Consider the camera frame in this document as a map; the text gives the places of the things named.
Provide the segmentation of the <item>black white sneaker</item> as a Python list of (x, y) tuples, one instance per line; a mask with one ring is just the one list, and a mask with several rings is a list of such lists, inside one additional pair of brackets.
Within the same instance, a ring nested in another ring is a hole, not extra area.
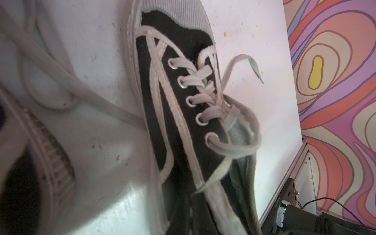
[[(151, 148), (147, 204), (151, 234), (260, 235), (254, 193), (256, 153), (232, 160), (220, 181), (194, 194), (224, 160), (206, 146), (208, 132), (215, 132), (223, 143), (250, 144), (246, 128), (254, 128), (258, 120), (224, 90), (238, 62), (247, 61), (261, 76), (254, 58), (237, 55), (220, 74), (212, 29), (200, 1), (127, 1), (123, 52)], [(190, 73), (168, 65), (176, 57), (188, 59), (197, 69), (209, 65), (213, 73), (207, 80), (217, 83), (226, 101), (240, 106), (242, 120), (229, 131), (219, 119), (197, 125), (195, 116), (207, 104), (187, 105), (186, 97), (199, 91), (196, 86), (179, 86), (178, 77)]]
[(1, 88), (1, 234), (52, 234), (73, 202), (75, 184), (55, 136)]

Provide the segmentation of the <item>sneaker white shoelace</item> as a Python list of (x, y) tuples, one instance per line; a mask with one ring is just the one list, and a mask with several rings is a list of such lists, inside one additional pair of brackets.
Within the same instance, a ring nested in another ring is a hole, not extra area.
[[(207, 125), (213, 119), (222, 122), (225, 131), (229, 131), (237, 121), (241, 121), (241, 110), (239, 105), (235, 105), (233, 100), (226, 101), (224, 95), (215, 86), (217, 83), (208, 81), (207, 77), (213, 73), (209, 65), (197, 69), (194, 64), (186, 58), (176, 57), (168, 60), (168, 65), (172, 69), (185, 68), (190, 75), (179, 76), (177, 82), (183, 89), (189, 86), (196, 86), (198, 93), (186, 97), (189, 107), (196, 107), (207, 104), (207, 108), (195, 116), (195, 122), (199, 126)], [(206, 146), (215, 153), (224, 157), (224, 160), (213, 171), (207, 181), (205, 181), (194, 194), (205, 191), (212, 184), (220, 181), (231, 166), (232, 160), (255, 154), (260, 144), (259, 123), (255, 122), (255, 127), (247, 127), (246, 134), (250, 138), (247, 146), (237, 146), (231, 143), (223, 143), (215, 132), (208, 132), (205, 135)]]

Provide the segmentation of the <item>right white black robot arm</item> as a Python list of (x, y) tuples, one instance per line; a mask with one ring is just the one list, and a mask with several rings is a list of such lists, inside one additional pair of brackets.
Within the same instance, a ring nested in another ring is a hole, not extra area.
[(375, 230), (328, 214), (315, 215), (283, 201), (276, 217), (279, 235), (374, 235)]

